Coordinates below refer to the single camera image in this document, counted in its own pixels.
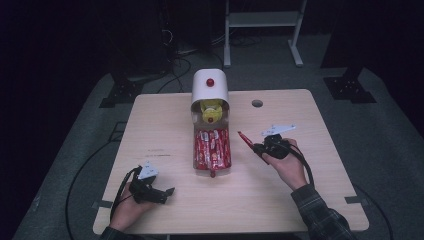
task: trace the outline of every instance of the gray carpet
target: gray carpet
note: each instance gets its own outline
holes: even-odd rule
[[[382,80],[367,69],[362,71],[359,81],[377,103],[352,104],[332,98],[323,78],[340,76],[345,69],[320,69],[328,40],[326,35],[299,38],[302,68],[295,66],[284,36],[263,38],[261,43],[248,48],[233,47],[232,66],[224,69],[228,88],[230,91],[310,90],[351,181],[372,197],[372,200],[367,198],[356,188],[358,195],[366,199],[364,209],[370,222],[368,230],[356,233],[358,239],[389,239],[388,225],[378,207],[390,222],[394,239],[422,239],[423,138],[390,97]],[[215,48],[214,52],[222,58],[222,47]],[[196,53],[184,57],[191,68],[180,77],[182,87],[173,81],[161,93],[191,92],[192,77],[197,70],[221,68],[216,55]],[[175,74],[185,72],[188,66],[187,62],[176,60]],[[149,82],[142,93],[155,94],[172,78],[170,74]],[[118,131],[113,137],[124,130],[125,124],[117,123],[127,121],[132,107],[131,104],[116,104],[114,108],[99,108],[112,86],[112,78],[106,75],[93,89],[14,239],[70,239],[65,204],[77,174],[69,196],[70,229],[76,240],[96,238],[92,231],[97,213],[93,203],[102,198],[119,148],[119,141],[109,142],[109,138],[115,126]],[[308,239],[306,233],[297,235]],[[265,236],[250,236],[249,239],[265,239]]]

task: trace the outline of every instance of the round hole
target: round hole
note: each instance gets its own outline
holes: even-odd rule
[[[264,105],[264,103],[261,100],[253,100],[252,101],[252,106],[254,107],[262,107]]]

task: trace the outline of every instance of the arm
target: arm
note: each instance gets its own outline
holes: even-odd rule
[[[287,140],[297,146],[295,140]],[[277,170],[280,178],[293,190],[291,196],[303,222],[308,227],[311,239],[356,239],[346,219],[328,208],[319,193],[306,182],[303,165],[293,154],[281,160],[266,153],[262,157]]]
[[[135,223],[143,213],[156,206],[156,203],[143,202],[136,203],[128,190],[130,183],[127,183],[121,196],[121,202],[115,210],[112,220],[103,231],[99,240],[137,240],[141,237],[130,236],[124,233],[133,223]]]

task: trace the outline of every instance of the wooden table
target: wooden table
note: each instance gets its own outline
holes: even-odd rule
[[[261,100],[260,108],[252,106]],[[262,142],[271,124],[295,124],[283,137],[297,140],[308,161],[318,192],[341,213],[352,230],[365,230],[368,220],[359,203],[325,123],[308,90],[229,93],[231,173],[210,178],[192,167],[191,93],[140,95],[107,183],[104,201],[112,202],[125,174],[150,161],[159,170],[153,187],[175,192],[165,205],[143,215],[129,229],[134,234],[265,233],[306,231],[290,193],[276,171],[254,154],[237,131]],[[93,230],[109,224],[109,208],[100,208]]]

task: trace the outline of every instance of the plaid sleeve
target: plaid sleeve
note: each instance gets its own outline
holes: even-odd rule
[[[291,194],[311,239],[356,239],[346,219],[328,208],[312,185],[305,185]]]

